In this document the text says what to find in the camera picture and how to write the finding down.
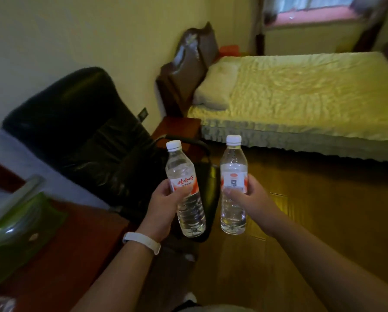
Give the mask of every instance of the white pillow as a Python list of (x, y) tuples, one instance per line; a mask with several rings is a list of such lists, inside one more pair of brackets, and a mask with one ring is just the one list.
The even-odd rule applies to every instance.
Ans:
[(210, 66), (206, 78), (194, 92), (193, 104), (204, 104), (216, 110), (227, 109), (238, 69), (239, 64), (231, 62), (217, 62)]

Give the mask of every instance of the yellow bedspread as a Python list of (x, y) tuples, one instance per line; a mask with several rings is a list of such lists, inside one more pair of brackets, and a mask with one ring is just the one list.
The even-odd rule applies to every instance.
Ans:
[(202, 125), (388, 140), (388, 62), (378, 52), (224, 58), (240, 64), (227, 110)]

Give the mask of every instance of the headboard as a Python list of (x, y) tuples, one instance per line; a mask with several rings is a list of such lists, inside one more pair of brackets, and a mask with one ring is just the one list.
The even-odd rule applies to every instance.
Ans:
[(174, 59), (161, 67), (156, 78), (168, 116), (186, 116), (195, 89), (217, 57), (218, 45), (210, 22), (202, 29), (190, 28), (184, 32)]

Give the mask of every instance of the red and white label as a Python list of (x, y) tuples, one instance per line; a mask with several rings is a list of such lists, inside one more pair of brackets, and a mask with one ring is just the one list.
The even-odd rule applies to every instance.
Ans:
[(221, 189), (228, 187), (232, 189), (240, 189), (243, 193), (247, 193), (248, 176), (247, 172), (222, 172), (221, 173)]
[(199, 192), (197, 177), (195, 174), (192, 174), (190, 177), (184, 178), (174, 178), (169, 179), (171, 183), (171, 190), (174, 192), (178, 187), (193, 185), (193, 190), (191, 191), (191, 195), (194, 195)]

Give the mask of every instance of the bed skirt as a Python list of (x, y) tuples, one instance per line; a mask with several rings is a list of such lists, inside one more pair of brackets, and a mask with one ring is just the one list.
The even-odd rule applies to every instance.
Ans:
[(327, 156), (388, 161), (388, 141), (328, 136), (317, 133), (280, 133), (229, 127), (202, 126), (201, 131), (205, 139), (223, 143), (225, 143), (227, 135), (241, 135), (242, 145), (247, 147), (279, 148), (318, 152)]

